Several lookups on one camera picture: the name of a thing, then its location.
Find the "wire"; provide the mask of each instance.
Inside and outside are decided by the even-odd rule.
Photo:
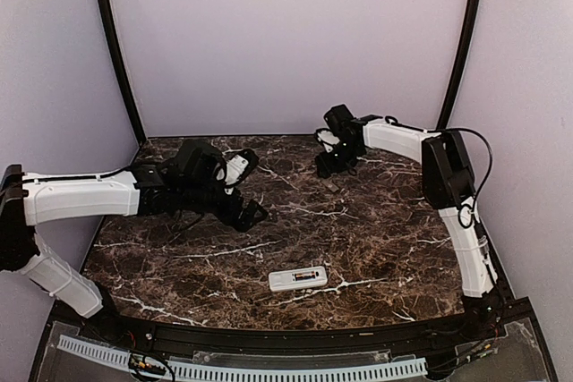
[[[460,369],[460,368],[466,366],[467,364],[469,364],[470,362],[474,362],[474,361],[480,360],[482,358],[485,358],[487,355],[485,355],[484,353],[487,352],[488,350],[490,350],[490,348],[495,343],[495,340],[493,342],[491,342],[490,344],[485,345],[481,350],[468,354],[459,364],[457,364],[454,367],[451,367],[448,369],[442,369],[442,370],[434,368],[434,369],[428,369],[428,371],[433,371],[434,373],[438,373],[438,374],[450,375],[454,370]]]
[[[459,359],[462,358],[462,357],[465,357],[465,358],[466,358],[466,356],[471,355],[472,352],[477,351],[479,348],[485,346],[485,344],[488,343],[488,342],[489,342],[489,339],[482,340],[481,342],[479,342],[479,343],[477,343],[477,344],[474,344],[473,346],[471,346],[471,347],[469,347],[469,348],[466,348],[463,352],[460,352],[458,355],[456,355],[456,356],[455,356],[454,358],[452,358],[451,360],[444,361],[442,364],[439,364],[439,365],[437,365],[437,366],[428,368],[428,371],[437,371],[438,373],[450,372],[450,371],[452,371],[453,369],[445,369],[445,370],[438,370],[438,369],[441,369],[442,367],[445,367],[445,366],[447,366],[448,364],[450,364],[450,363],[452,363],[452,362],[454,362],[454,361],[457,361],[457,360],[459,360]]]
[[[6,188],[0,191],[0,199],[10,190],[11,188],[19,187],[25,183],[51,183],[57,181],[85,181],[87,179],[107,179],[117,174],[126,171],[129,166],[122,167],[113,172],[108,172],[107,174],[77,174],[77,175],[67,175],[67,176],[46,176],[42,178],[28,178],[23,181],[18,181],[17,183],[11,183]]]
[[[478,222],[476,217],[475,217],[475,208],[477,205],[477,198],[481,194],[481,192],[483,190],[483,186],[485,185],[485,183],[489,179],[490,174],[492,174],[492,169],[493,169],[492,146],[490,145],[490,142],[480,132],[476,132],[475,130],[472,130],[472,129],[467,129],[466,127],[452,127],[452,128],[448,128],[448,129],[437,129],[437,130],[433,130],[431,132],[465,132],[465,133],[470,133],[470,134],[473,134],[474,136],[478,137],[483,142],[485,147],[487,148],[487,152],[488,152],[488,156],[489,156],[489,163],[487,166],[487,171],[485,172],[485,175],[483,176],[483,179],[482,179],[480,185],[477,187],[477,190],[475,192],[474,203],[472,204],[472,206],[470,206],[467,203],[464,203],[458,211],[458,222],[459,222],[459,224],[465,229],[470,228],[472,225],[474,225],[475,223]],[[464,208],[470,209],[470,222],[468,225],[464,224],[462,222],[462,219],[461,219],[462,210],[464,210]]]
[[[464,328],[466,328],[468,322],[467,319],[464,320],[461,326],[455,330],[425,330],[423,331],[424,335],[457,335],[459,334]]]
[[[186,224],[186,225],[179,227],[179,228],[174,228],[173,233],[181,233],[181,232],[184,232],[185,230],[189,230],[194,225],[197,225],[204,217],[205,217],[205,214],[199,214],[199,216],[197,216],[195,219],[193,219],[193,221],[191,223]]]
[[[166,369],[166,373],[169,372],[169,375],[171,376],[171,381],[175,382],[176,381],[176,377],[175,377],[175,372],[174,370],[171,368],[171,366],[169,365],[169,363],[167,362],[167,360],[165,360],[163,357],[156,355],[155,353],[148,353],[148,352],[140,352],[140,351],[136,351],[135,349],[133,349],[131,351],[130,354],[130,358],[133,358],[135,360],[135,357],[133,357],[133,353],[138,353],[141,355],[141,362],[145,363],[145,359],[146,358],[152,358],[155,361],[158,361],[161,363],[161,365],[163,367],[165,367]],[[151,381],[157,381],[157,380],[161,380],[163,378],[163,376],[160,376],[159,378],[150,378],[147,377],[145,375],[142,375],[139,370],[137,369],[137,367],[135,369],[133,369],[133,371],[135,372],[135,374],[137,375],[137,378],[133,376],[133,373],[130,372],[132,374],[133,378],[136,378],[139,381],[144,381],[144,382],[151,382]]]
[[[160,362],[163,367],[166,368],[166,370],[169,372],[169,374],[171,375],[171,380],[172,382],[175,382],[175,372],[173,371],[173,369],[171,368],[171,366],[169,366],[169,363],[167,362],[167,360],[165,360],[163,357],[156,355],[155,353],[148,353],[148,352],[143,352],[143,351],[138,351],[137,350],[137,342],[135,340],[135,335],[133,335],[133,333],[131,331],[126,331],[125,333],[123,333],[120,337],[118,337],[117,339],[106,339],[104,336],[102,336],[96,329],[95,327],[92,327],[91,324],[86,324],[86,322],[82,322],[81,323],[85,328],[88,328],[88,330],[94,334],[99,340],[101,340],[102,342],[106,343],[106,344],[115,344],[117,345],[123,338],[125,335],[130,336],[131,340],[132,340],[132,348],[130,350],[131,355],[133,355],[133,353],[138,353],[142,356],[142,359],[145,360],[146,357],[150,357],[158,362]]]

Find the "brown marble surface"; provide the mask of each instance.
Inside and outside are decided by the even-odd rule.
[[[172,157],[181,139],[153,139],[138,161]],[[111,216],[84,274],[106,285],[124,315],[205,327],[329,329],[396,324],[462,311],[461,276],[420,166],[369,150],[332,192],[317,177],[309,136],[208,139],[252,148],[259,167],[240,185],[269,219],[248,233],[213,216],[183,233],[169,216]],[[189,213],[179,221],[193,221]],[[268,274],[322,265],[329,283],[272,293]]]

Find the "black cable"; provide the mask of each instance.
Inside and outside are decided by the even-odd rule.
[[[462,357],[465,357],[465,358],[466,358],[466,357],[467,357],[468,355],[470,355],[472,352],[475,352],[478,348],[483,347],[487,342],[489,342],[489,339],[484,339],[484,340],[482,340],[481,342],[479,342],[479,343],[477,343],[477,344],[475,344],[475,345],[473,345],[473,346],[471,346],[471,347],[469,347],[469,348],[466,348],[463,352],[460,352],[458,355],[456,355],[456,356],[455,356],[454,358],[452,358],[451,360],[444,361],[442,364],[439,364],[439,365],[437,365],[437,366],[428,368],[428,371],[436,371],[437,369],[441,369],[442,367],[445,367],[445,366],[447,366],[448,364],[450,364],[450,363],[452,363],[452,362],[454,362],[454,361],[457,361],[457,360],[459,360],[459,359],[462,358]],[[439,371],[439,370],[438,370],[437,372],[438,372],[438,373],[441,373],[441,372],[446,372],[446,371],[449,372],[449,371],[452,371],[452,369],[447,369],[447,370],[442,370],[442,371]]]
[[[490,174],[492,173],[492,169],[493,169],[492,146],[490,145],[490,142],[480,132],[476,132],[475,130],[472,130],[472,129],[467,129],[466,127],[451,127],[448,129],[437,129],[437,130],[433,130],[431,132],[465,132],[465,133],[470,133],[470,134],[473,134],[474,136],[478,137],[483,142],[485,147],[487,148],[487,152],[488,152],[488,156],[489,156],[489,163],[487,166],[487,171],[485,172],[485,176],[483,177],[482,182],[477,187],[477,190],[475,192],[474,204],[472,206],[470,206],[467,203],[464,203],[458,211],[458,222],[459,222],[459,224],[465,229],[470,228],[472,225],[474,225],[478,222],[477,219],[475,218],[475,208],[477,205],[477,198],[479,197],[480,193],[482,192],[483,186],[485,185],[486,181],[490,177]],[[470,219],[470,223],[468,225],[465,225],[461,219],[461,213],[462,213],[462,210],[464,210],[464,208],[468,208],[470,210],[471,219]]]
[[[191,223],[186,224],[186,225],[179,227],[179,228],[174,228],[172,231],[173,231],[173,233],[181,233],[181,232],[184,232],[185,230],[189,230],[194,225],[197,225],[204,217],[205,217],[205,214],[199,214],[199,216],[197,216],[195,219],[193,219],[193,221]]]
[[[486,355],[484,356],[480,356],[480,354],[485,353],[486,352],[486,348],[482,348],[482,350],[480,351],[475,351],[472,352],[470,354],[468,354],[460,363],[458,363],[456,366],[454,367],[450,367],[449,369],[428,369],[429,371],[433,371],[434,373],[438,373],[438,374],[444,374],[444,375],[450,375],[454,370],[457,369],[461,369],[462,367],[466,366],[467,364],[469,364],[470,362],[474,362],[477,360],[480,360],[482,358],[485,358]]]
[[[175,382],[175,372],[173,371],[173,369],[171,369],[171,366],[169,366],[169,363],[167,362],[167,360],[165,360],[164,358],[162,358],[159,355],[156,355],[155,353],[149,353],[149,352],[144,352],[144,351],[139,351],[135,348],[135,339],[133,337],[133,334],[131,332],[127,332],[127,333],[123,333],[121,334],[121,336],[119,336],[116,339],[106,339],[104,336],[102,336],[98,330],[96,330],[95,327],[93,327],[89,321],[86,322],[82,322],[82,326],[84,328],[88,328],[88,330],[95,335],[100,341],[106,343],[106,344],[111,344],[111,345],[118,345],[118,343],[125,337],[125,335],[130,335],[133,341],[133,347],[130,349],[130,352],[133,355],[133,352],[138,353],[139,355],[142,356],[142,359],[145,360],[145,357],[150,357],[158,362],[160,362],[166,369],[167,371],[169,371],[169,373],[171,374],[171,380],[172,382]]]
[[[464,328],[466,328],[468,322],[467,319],[464,320],[461,326],[455,330],[425,330],[423,335],[458,335]]]
[[[107,179],[120,174],[127,170],[129,166],[122,167],[121,169],[117,169],[113,172],[109,172],[107,174],[77,174],[77,175],[69,175],[69,176],[46,176],[43,178],[30,178],[25,179],[21,183],[34,183],[38,181],[39,183],[51,183],[56,181],[83,181],[86,179]]]
[[[137,351],[135,349],[131,349],[131,357],[133,357],[133,353],[138,353],[139,355],[141,355],[141,362],[145,363],[145,359],[146,358],[152,358],[155,361],[158,361],[161,363],[161,365],[163,367],[165,367],[166,371],[169,372],[169,375],[171,376],[171,381],[175,382],[176,381],[176,376],[175,376],[175,372],[174,370],[171,368],[171,366],[169,365],[169,363],[167,362],[167,360],[165,360],[163,357],[156,355],[155,353],[149,353],[149,352],[142,352],[142,351]],[[135,371],[135,373],[137,374],[138,377],[140,377],[139,380],[145,381],[145,382],[151,382],[151,381],[155,381],[155,380],[161,380],[163,378],[163,376],[159,377],[159,378],[151,378],[145,375],[142,375],[139,370],[137,368],[133,369]]]

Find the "white remote control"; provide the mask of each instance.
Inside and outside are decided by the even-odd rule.
[[[328,281],[323,266],[269,273],[269,285],[273,293],[324,286]]]

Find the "black mount bracket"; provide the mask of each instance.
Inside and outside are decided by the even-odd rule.
[[[346,105],[332,107],[324,121],[329,130],[340,142],[331,146],[331,151],[322,151],[314,161],[320,178],[329,178],[332,174],[352,171],[358,164],[358,158],[366,154],[363,138],[363,126],[366,122],[355,118]]]
[[[25,267],[34,255],[39,255],[34,242],[34,227],[26,225],[21,186],[24,173],[21,165],[8,166],[0,183],[0,271],[11,272]]]
[[[422,140],[422,190],[434,209],[462,208],[475,195],[474,169],[457,131]]]

